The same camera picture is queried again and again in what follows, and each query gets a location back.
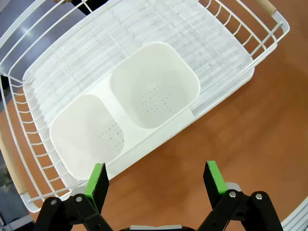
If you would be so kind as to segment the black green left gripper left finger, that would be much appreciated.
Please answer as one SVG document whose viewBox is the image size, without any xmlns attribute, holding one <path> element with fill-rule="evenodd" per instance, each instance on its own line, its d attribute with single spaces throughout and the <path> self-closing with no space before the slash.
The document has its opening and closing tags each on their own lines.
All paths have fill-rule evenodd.
<svg viewBox="0 0 308 231">
<path fill-rule="evenodd" d="M 104 163 L 97 163 L 83 193 L 66 200 L 45 199 L 34 225 L 35 231 L 70 231 L 82 224 L 88 231 L 111 231 L 101 212 L 108 192 L 109 179 Z"/>
</svg>

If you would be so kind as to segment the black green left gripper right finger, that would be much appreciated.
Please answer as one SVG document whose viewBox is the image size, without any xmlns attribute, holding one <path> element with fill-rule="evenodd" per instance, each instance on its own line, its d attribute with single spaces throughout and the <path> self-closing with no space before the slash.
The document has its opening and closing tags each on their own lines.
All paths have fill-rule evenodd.
<svg viewBox="0 0 308 231">
<path fill-rule="evenodd" d="M 240 221 L 246 231 L 282 231 L 269 195 L 264 191 L 250 196 L 228 189 L 215 161 L 206 161 L 203 180 L 212 211 L 199 231 L 223 231 L 231 220 Z"/>
</svg>

